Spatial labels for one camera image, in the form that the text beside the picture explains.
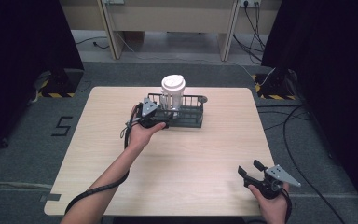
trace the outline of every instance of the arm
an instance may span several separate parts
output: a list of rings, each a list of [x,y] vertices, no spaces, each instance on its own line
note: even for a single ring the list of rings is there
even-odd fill
[[[289,191],[289,184],[283,183],[283,188]],[[261,215],[268,224],[284,224],[286,217],[286,199],[280,194],[274,199],[266,199],[255,186],[249,185],[248,189],[254,194],[260,204]]]
[[[152,128],[145,129],[141,125],[134,125],[130,133],[127,148],[103,172],[103,174],[89,187],[95,189],[115,181],[126,174],[135,159],[149,143],[153,133],[163,129],[165,123],[159,123]],[[111,202],[117,188],[92,194],[77,203],[68,211],[62,220],[65,223],[97,223],[103,216],[106,207]]]

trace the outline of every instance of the hand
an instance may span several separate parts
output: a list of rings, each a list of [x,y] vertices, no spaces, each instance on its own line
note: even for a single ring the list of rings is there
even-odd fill
[[[283,183],[283,188],[289,192],[289,184]],[[261,215],[268,224],[284,224],[287,210],[286,199],[279,194],[274,199],[266,199],[253,185],[249,185],[248,189],[253,193],[260,204]]]
[[[140,124],[134,123],[130,133],[129,146],[143,149],[150,141],[152,135],[165,127],[165,123],[161,122],[151,128],[144,128]]]

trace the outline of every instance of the forearm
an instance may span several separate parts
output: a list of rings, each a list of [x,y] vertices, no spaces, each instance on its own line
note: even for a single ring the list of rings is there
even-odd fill
[[[95,189],[118,181],[129,170],[142,148],[128,146],[103,174],[89,187]],[[62,223],[97,223],[111,202],[117,188],[104,190],[86,197],[68,211]]]

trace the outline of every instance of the white cup lid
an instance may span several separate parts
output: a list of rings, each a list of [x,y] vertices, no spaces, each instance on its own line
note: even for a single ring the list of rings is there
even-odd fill
[[[186,82],[181,75],[170,75],[162,79],[161,87],[169,94],[178,94],[185,89]]]

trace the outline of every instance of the gray carpet floor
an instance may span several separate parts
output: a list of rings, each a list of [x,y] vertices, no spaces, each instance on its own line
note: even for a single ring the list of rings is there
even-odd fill
[[[275,163],[302,183],[291,188],[294,204],[289,223],[340,223],[301,176],[319,190],[346,223],[358,223],[358,194],[342,167],[330,158],[323,136],[307,108],[283,122],[296,100],[266,100],[257,97],[253,80],[237,65],[170,63],[84,63],[85,74],[73,98],[39,98],[30,105],[8,137],[9,146],[0,148],[0,223],[59,223],[60,217],[44,213],[44,197],[54,183],[90,91],[95,86],[159,86],[170,74],[181,74],[188,87],[244,87],[254,93],[259,115]],[[251,74],[267,73],[269,68],[247,66]],[[56,125],[71,126],[66,136]],[[111,223],[106,217],[104,223]]]

